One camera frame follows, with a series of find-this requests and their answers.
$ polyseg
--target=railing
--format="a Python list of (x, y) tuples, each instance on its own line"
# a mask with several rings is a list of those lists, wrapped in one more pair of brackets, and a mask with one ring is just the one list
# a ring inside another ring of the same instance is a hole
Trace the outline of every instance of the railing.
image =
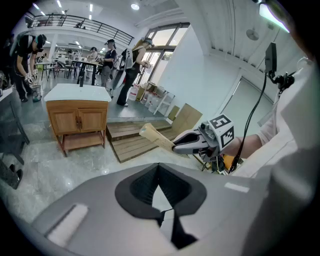
[(121, 43), (129, 45), (134, 38), (133, 36), (109, 26), (107, 24), (101, 23), (96, 20), (91, 20), (83, 17), (73, 16), (73, 15), (39, 15), (35, 16), (30, 28), (43, 27), (43, 26), (57, 26), (57, 27), (70, 27), (85, 29), (92, 32), (96, 32), (113, 38)]

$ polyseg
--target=marble floor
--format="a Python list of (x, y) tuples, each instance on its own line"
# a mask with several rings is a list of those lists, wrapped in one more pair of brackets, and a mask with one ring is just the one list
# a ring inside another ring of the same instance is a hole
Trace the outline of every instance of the marble floor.
[[(96, 75), (97, 83), (100, 83), (100, 75)], [(26, 103), (22, 103), (19, 99), (18, 92), (13, 88), (13, 104), (20, 119), (22, 125), (34, 124), (38, 122), (49, 121), (46, 103), (44, 96), (50, 92), (57, 84), (76, 84), (77, 80), (73, 77), (71, 73), (70, 79), (64, 78), (64, 73), (61, 72), (59, 77), (54, 78), (53, 74), (50, 74), (49, 80), (45, 78), (43, 74), (41, 95), (43, 96), (41, 101), (33, 103), (31, 98)], [(90, 85), (89, 79), (86, 79), (83, 83), (85, 85)], [(128, 100), (128, 107), (120, 106), (117, 104), (117, 99), (120, 94), (121, 87), (113, 92), (114, 98), (109, 103), (107, 111), (107, 122), (125, 122), (125, 121), (144, 121), (144, 120), (165, 120), (166, 118), (159, 112), (155, 115), (151, 113), (144, 105), (138, 101)]]
[[(0, 180), (0, 196), (12, 214), (28, 223), (68, 191), (97, 176), (158, 162), (185, 166), (195, 169), (195, 172), (202, 167), (193, 156), (182, 158), (161, 148), (119, 163), (109, 142), (106, 142), (105, 148), (98, 145), (76, 149), (64, 157), (52, 136), (48, 121), (24, 124), (23, 127), (30, 139), (30, 144), (25, 145), (21, 153), (24, 165), (11, 154), (0, 156), (7, 166), (15, 164), (16, 169), (21, 168), (23, 178), (17, 190)], [(153, 206), (161, 211), (171, 208), (160, 189), (156, 190)], [(173, 218), (172, 213), (168, 212), (165, 218)]]

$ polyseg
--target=door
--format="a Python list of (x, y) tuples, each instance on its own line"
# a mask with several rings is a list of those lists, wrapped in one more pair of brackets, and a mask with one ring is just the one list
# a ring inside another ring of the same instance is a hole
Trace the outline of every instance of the door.
[(106, 129), (106, 108), (78, 108), (78, 120), (82, 133)]
[(49, 115), (56, 135), (80, 132), (77, 108), (51, 109)]

